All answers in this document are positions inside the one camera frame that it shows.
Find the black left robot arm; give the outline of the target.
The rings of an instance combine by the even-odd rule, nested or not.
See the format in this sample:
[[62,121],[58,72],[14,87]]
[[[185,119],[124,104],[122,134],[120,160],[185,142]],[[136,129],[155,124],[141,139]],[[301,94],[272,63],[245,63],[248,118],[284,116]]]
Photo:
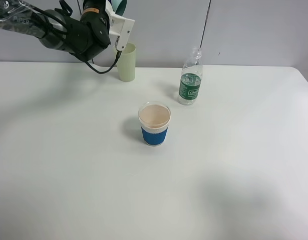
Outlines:
[[81,18],[64,1],[60,8],[41,10],[23,0],[0,0],[0,29],[34,36],[49,49],[88,62],[110,45],[109,16],[104,0],[85,0]]

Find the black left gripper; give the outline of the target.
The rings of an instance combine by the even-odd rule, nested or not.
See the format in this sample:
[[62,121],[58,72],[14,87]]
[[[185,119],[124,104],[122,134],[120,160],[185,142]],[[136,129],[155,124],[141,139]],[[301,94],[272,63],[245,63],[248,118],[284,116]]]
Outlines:
[[79,59],[92,59],[110,45],[109,16],[104,0],[85,0],[80,20],[71,18],[73,10],[66,5],[66,52]]

